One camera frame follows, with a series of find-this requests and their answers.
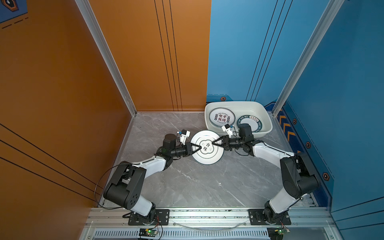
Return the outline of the white flower outline plate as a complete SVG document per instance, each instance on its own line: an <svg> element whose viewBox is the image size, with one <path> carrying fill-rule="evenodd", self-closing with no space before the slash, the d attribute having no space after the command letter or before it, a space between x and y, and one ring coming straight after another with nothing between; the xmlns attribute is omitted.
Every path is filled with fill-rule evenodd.
<svg viewBox="0 0 384 240"><path fill-rule="evenodd" d="M218 162L224 155L223 148L212 145L212 141L218 138L219 135L208 130L196 133L191 139L191 142L201 145L202 149L198 153L192 155L193 158L203 165L212 165Z"/></svg>

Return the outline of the white red text plate front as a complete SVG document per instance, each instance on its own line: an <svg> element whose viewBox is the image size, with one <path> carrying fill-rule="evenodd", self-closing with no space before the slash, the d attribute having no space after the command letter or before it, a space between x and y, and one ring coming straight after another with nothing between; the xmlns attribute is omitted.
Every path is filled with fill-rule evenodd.
<svg viewBox="0 0 384 240"><path fill-rule="evenodd" d="M235 114L227 108L215 108L209 113L209 122L217 128L225 125L233 125L236 120Z"/></svg>

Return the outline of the green rim plate front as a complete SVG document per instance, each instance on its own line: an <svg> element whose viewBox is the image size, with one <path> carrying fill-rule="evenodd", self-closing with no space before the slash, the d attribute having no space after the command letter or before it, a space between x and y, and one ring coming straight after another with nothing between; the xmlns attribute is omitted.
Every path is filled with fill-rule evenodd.
<svg viewBox="0 0 384 240"><path fill-rule="evenodd" d="M252 133L259 133L263 128L262 121L253 115L243 115L237 120L238 129L242 124L248 124L251 127Z"/></svg>

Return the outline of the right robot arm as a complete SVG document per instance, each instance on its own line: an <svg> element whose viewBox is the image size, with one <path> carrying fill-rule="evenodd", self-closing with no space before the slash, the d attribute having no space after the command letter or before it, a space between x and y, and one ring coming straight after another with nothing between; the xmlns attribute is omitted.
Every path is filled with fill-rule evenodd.
<svg viewBox="0 0 384 240"><path fill-rule="evenodd" d="M240 124L236 138L222 136L214 140L213 145L226 151L243 149L248 155L264 159L281 170L283 188L266 202L265 217L275 218L285 214L303 196L320 186L315 167L309 158L303 153L286 152L256 140L249 124Z"/></svg>

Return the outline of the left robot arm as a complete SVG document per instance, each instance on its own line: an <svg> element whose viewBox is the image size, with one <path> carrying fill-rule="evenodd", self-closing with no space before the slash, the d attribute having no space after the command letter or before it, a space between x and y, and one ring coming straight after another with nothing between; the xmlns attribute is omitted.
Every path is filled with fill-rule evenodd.
<svg viewBox="0 0 384 240"><path fill-rule="evenodd" d="M166 170L176 158L191 156L201 149L201 146L191 142L177 145L176 135L165 135L163 145L150 159L138 163L123 161L117 165L104 188L104 199L134 212L147 221L154 220L156 205L141 196L145 179Z"/></svg>

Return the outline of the white plastic bin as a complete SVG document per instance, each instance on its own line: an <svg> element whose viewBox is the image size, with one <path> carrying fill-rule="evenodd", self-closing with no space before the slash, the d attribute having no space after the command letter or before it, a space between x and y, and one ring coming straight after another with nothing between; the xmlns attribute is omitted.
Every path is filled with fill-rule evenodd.
<svg viewBox="0 0 384 240"><path fill-rule="evenodd" d="M253 115L259 118L263 123L263 128L259 133L253 133L254 138L260 139L264 137L266 134L270 133L273 129L271 118L264 108L263 105L257 102L245 102L245 101L231 101L231 102L215 102L209 103L205 107L205 123L208 130L217 133L219 136L224 136L226 133L222 130L222 128L214 127L209 122L209 113L215 108L227 108L231 110L235 116L236 120L232 126L235 127L238 132L239 129L237 127L237 120L239 117L243 115Z"/></svg>

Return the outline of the green circuit board left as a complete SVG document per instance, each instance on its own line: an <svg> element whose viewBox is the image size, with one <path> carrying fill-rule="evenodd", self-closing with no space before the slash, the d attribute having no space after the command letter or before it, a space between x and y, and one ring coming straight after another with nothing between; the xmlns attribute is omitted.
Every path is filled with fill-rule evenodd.
<svg viewBox="0 0 384 240"><path fill-rule="evenodd" d="M155 239L159 236L159 231L157 229L140 229L139 238L140 239Z"/></svg>

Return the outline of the circuit board right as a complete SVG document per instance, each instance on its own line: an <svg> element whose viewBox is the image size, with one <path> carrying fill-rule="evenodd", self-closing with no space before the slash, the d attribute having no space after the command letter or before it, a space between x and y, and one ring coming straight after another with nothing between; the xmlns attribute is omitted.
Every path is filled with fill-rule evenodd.
<svg viewBox="0 0 384 240"><path fill-rule="evenodd" d="M271 240L283 240L286 234L291 232L288 228L267 228Z"/></svg>

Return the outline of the aluminium front rail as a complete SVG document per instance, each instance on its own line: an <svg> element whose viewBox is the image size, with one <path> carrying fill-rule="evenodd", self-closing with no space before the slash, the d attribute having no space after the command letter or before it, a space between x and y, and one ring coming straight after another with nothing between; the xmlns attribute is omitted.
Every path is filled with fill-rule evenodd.
<svg viewBox="0 0 384 240"><path fill-rule="evenodd" d="M290 230L294 227L335 227L336 224L326 208L293 207L288 215L276 224L267 224L261 214L251 214L250 207L217 208L159 208L159 219L163 227L232 228L232 227L279 227L283 224ZM85 228L141 227L139 221L123 218L125 210L93 208L86 220Z"/></svg>

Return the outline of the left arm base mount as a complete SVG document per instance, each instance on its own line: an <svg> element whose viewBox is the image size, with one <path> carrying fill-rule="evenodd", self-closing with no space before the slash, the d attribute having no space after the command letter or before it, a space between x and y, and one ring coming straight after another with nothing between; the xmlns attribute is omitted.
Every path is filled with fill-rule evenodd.
<svg viewBox="0 0 384 240"><path fill-rule="evenodd" d="M170 220L170 209L152 208L147 216L140 215L136 212L130 213L129 226L155 226L160 224L167 226Z"/></svg>

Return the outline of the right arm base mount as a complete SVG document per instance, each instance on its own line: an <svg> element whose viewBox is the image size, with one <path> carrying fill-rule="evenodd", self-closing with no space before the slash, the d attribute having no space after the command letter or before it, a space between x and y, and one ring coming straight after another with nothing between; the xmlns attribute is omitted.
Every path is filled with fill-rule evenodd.
<svg viewBox="0 0 384 240"><path fill-rule="evenodd" d="M292 224L288 211L276 214L271 208L249 209L249 220L252 226L285 225Z"/></svg>

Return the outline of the aluminium corner post left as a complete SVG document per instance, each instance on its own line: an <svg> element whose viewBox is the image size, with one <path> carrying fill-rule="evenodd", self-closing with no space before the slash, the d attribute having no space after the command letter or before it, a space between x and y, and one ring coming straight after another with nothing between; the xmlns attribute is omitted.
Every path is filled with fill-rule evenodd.
<svg viewBox="0 0 384 240"><path fill-rule="evenodd" d="M103 34L103 31L99 25L96 15L91 7L89 1L86 0L75 0L77 7L85 20L85 23L101 53L103 60L108 67L111 76L128 108L130 114L135 117L137 115L137 109L128 91L126 83L121 75L118 65L113 57L113 54L109 48L107 40Z"/></svg>

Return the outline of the aluminium corner post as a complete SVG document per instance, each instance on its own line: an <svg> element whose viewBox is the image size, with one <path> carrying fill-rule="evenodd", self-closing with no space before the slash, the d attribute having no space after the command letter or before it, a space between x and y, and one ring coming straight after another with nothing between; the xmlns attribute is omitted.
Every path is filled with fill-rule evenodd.
<svg viewBox="0 0 384 240"><path fill-rule="evenodd" d="M297 61L291 75L289 76L283 90L281 91L275 106L273 107L272 115L274 117L277 117L280 110L283 108L284 103L290 96L292 90L300 79L302 73L307 67L309 61L311 60L313 54L321 43L323 37L325 36L344 2L344 0L331 0L328 2L299 60Z"/></svg>
<svg viewBox="0 0 384 240"><path fill-rule="evenodd" d="M109 48L107 40L103 34L103 31L99 25L96 15L91 7L89 1L86 0L75 0L77 7L85 20L85 23L101 53L103 60L108 67L111 76L128 108L130 114L135 117L137 115L137 109L128 91L126 83L121 75L118 65L113 57L113 54Z"/></svg>

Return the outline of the aluminium corner post right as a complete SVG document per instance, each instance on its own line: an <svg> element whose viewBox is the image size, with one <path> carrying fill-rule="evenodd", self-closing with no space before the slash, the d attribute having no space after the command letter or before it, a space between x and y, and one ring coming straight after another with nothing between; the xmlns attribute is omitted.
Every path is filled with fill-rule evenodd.
<svg viewBox="0 0 384 240"><path fill-rule="evenodd" d="M299 60L297 61L291 75L289 76L283 90L281 91L275 106L273 107L272 115L274 117L277 117L280 110L283 108L284 103L290 96L292 90L300 79L302 73L307 67L309 61L311 60L313 54L321 43L323 37L325 36L344 2L344 0L331 0L328 2Z"/></svg>

